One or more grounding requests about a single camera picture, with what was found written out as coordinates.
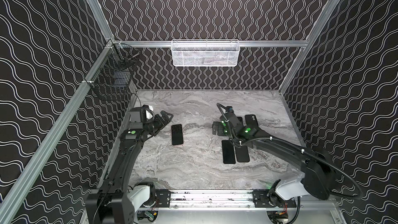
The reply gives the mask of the black phone case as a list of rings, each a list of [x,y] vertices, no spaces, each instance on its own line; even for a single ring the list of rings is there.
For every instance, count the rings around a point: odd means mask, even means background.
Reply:
[[[245,115],[245,123],[248,128],[258,128],[259,124],[256,115]]]

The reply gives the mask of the black smartphone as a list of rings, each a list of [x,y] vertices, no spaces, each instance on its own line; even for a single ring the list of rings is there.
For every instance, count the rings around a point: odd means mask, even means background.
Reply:
[[[172,125],[171,132],[172,132],[172,145],[173,146],[182,145],[183,144],[182,125],[181,124]]]
[[[222,155],[224,164],[236,164],[235,149],[232,143],[228,140],[223,140],[222,144]]]

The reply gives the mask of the black phone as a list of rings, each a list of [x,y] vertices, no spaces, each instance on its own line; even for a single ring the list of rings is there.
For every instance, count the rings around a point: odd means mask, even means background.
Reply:
[[[238,118],[240,124],[241,124],[241,125],[244,125],[243,118],[242,118],[242,117],[237,117],[237,118]]]

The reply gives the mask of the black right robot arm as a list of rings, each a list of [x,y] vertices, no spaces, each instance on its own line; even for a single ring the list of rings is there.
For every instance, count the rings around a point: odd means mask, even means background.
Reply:
[[[221,112],[220,124],[224,134],[233,146],[270,153],[300,171],[290,178],[274,182],[269,190],[271,199],[287,201],[311,195],[319,200],[327,200],[330,197],[336,169],[332,168],[324,154],[277,138],[254,122],[244,125],[230,106],[217,104],[217,107]]]

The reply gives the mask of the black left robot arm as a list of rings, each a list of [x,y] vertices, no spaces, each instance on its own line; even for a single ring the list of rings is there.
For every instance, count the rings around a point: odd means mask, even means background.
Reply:
[[[145,142],[160,133],[173,119],[173,114],[155,114],[148,105],[128,112],[129,124],[119,136],[115,161],[101,187],[86,199],[88,222],[91,224],[134,224],[142,207],[157,204],[153,183],[129,185],[134,164]]]

